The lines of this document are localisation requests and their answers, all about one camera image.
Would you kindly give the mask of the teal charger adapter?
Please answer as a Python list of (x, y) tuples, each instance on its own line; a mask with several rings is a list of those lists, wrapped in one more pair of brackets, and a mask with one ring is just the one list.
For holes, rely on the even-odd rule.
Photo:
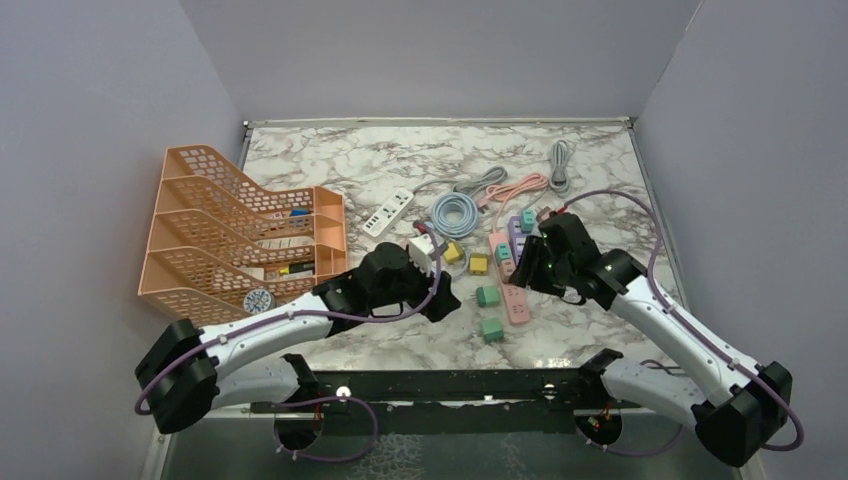
[(520, 229), (525, 234), (530, 234), (536, 225), (536, 215), (531, 209), (524, 209), (521, 212)]
[(503, 242), (497, 243), (494, 248), (494, 257), (498, 264), (502, 264), (507, 260), (512, 260), (512, 251), (510, 246)]

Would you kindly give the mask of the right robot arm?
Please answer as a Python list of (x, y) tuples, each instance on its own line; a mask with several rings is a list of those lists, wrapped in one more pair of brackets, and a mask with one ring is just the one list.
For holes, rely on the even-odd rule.
[(582, 220), (562, 207), (526, 240), (509, 284), (562, 297), (575, 291), (637, 328), (681, 368), (674, 376), (604, 349), (584, 363), (579, 398), (600, 407), (633, 402), (692, 430), (716, 459), (742, 467), (759, 451), (800, 448), (806, 432), (791, 407), (792, 374), (722, 340), (673, 300), (654, 276), (662, 243), (642, 264), (622, 250), (601, 251)]

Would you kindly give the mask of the green charger adapter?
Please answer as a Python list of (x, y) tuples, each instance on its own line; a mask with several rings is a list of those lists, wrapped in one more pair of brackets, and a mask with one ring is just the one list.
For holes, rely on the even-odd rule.
[(486, 344), (502, 341), (505, 337), (503, 326), (496, 317), (484, 318), (480, 323), (480, 330)]

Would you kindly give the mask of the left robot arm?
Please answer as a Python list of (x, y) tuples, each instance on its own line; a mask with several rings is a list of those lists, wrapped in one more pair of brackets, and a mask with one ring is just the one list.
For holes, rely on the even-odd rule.
[(439, 263), (426, 267), (409, 248), (382, 242), (357, 267), (280, 307), (206, 327), (170, 323), (135, 367), (141, 393), (134, 411), (170, 434), (225, 406), (278, 400), (302, 410), (316, 389), (308, 365), (291, 355), (268, 365), (263, 358), (367, 323), (416, 314), (436, 323), (460, 306)]

